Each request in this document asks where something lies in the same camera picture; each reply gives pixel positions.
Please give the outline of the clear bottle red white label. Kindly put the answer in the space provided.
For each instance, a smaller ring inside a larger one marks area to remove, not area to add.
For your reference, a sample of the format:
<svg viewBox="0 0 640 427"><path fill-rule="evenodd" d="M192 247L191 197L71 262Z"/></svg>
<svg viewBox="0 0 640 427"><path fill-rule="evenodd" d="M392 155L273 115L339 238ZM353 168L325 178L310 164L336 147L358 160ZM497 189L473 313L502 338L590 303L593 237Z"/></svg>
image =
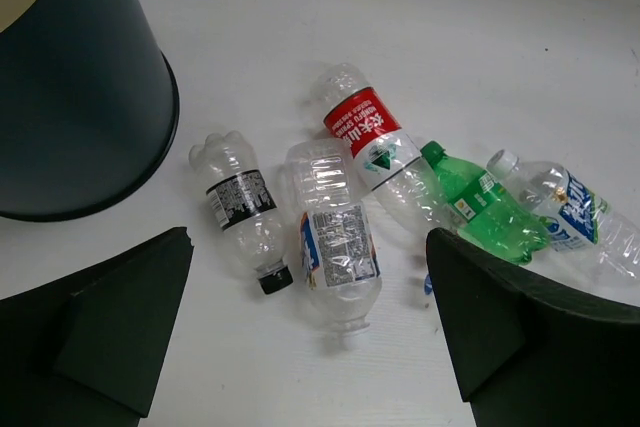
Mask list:
<svg viewBox="0 0 640 427"><path fill-rule="evenodd" d="M417 236L456 228L435 172L357 67L330 67L311 95L328 132L346 143L362 181L396 222Z"/></svg>

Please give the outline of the clear bottle black label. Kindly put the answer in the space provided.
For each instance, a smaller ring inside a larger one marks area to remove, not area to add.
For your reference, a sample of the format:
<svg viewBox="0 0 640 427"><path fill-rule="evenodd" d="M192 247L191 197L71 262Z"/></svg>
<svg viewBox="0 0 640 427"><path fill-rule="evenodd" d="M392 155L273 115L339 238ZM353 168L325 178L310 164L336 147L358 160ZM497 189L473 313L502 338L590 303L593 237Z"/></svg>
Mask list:
<svg viewBox="0 0 640 427"><path fill-rule="evenodd" d="M225 246L252 272L262 292L271 295L290 286L293 277L284 260L285 220L251 144L238 131L212 133L191 147L189 165Z"/></svg>

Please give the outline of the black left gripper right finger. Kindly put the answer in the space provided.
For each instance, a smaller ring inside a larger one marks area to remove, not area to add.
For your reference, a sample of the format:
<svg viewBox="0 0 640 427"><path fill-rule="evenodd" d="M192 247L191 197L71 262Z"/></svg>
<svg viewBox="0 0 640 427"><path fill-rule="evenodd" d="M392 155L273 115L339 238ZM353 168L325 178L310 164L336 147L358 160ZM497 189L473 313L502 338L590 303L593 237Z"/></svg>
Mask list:
<svg viewBox="0 0 640 427"><path fill-rule="evenodd" d="M639 309L503 261L443 228L426 262L478 426L636 426Z"/></svg>

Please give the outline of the green plastic bottle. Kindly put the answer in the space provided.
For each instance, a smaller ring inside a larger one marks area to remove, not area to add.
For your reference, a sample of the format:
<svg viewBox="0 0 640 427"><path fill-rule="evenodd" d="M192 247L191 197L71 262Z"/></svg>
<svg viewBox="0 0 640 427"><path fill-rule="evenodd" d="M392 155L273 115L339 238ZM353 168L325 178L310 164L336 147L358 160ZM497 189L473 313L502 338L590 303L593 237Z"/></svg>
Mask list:
<svg viewBox="0 0 640 427"><path fill-rule="evenodd" d="M541 222L486 169L447 154L436 141L425 144L421 154L436 174L460 237L516 265L530 263L549 246Z"/></svg>

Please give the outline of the clear bottle orange blue label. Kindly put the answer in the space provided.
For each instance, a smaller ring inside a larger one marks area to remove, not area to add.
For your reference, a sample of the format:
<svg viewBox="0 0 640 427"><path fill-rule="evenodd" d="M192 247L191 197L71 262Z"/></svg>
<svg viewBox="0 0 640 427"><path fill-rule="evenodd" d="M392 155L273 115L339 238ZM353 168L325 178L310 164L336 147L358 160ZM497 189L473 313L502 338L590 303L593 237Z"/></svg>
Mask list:
<svg viewBox="0 0 640 427"><path fill-rule="evenodd" d="M287 152L283 180L310 301L329 345L353 351L365 342L382 277L351 153L335 138L299 143Z"/></svg>

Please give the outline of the clear bottle blue green label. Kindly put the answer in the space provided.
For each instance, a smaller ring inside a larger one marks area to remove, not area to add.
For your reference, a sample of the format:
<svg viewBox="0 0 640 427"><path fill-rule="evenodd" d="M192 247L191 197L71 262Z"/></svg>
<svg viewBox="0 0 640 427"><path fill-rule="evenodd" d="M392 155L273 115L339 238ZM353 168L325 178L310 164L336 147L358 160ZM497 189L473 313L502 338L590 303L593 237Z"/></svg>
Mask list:
<svg viewBox="0 0 640 427"><path fill-rule="evenodd" d="M569 170L502 149L486 168L547 229L551 248L590 282L639 285L639 227Z"/></svg>

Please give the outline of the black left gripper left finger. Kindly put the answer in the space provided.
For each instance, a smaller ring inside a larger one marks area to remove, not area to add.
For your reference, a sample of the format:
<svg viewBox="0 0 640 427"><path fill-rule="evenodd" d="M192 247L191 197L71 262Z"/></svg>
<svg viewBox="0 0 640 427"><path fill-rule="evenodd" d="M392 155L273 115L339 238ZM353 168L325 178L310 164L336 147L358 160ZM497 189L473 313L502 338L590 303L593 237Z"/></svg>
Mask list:
<svg viewBox="0 0 640 427"><path fill-rule="evenodd" d="M174 227L1 301L4 426L136 426L148 417L194 247Z"/></svg>

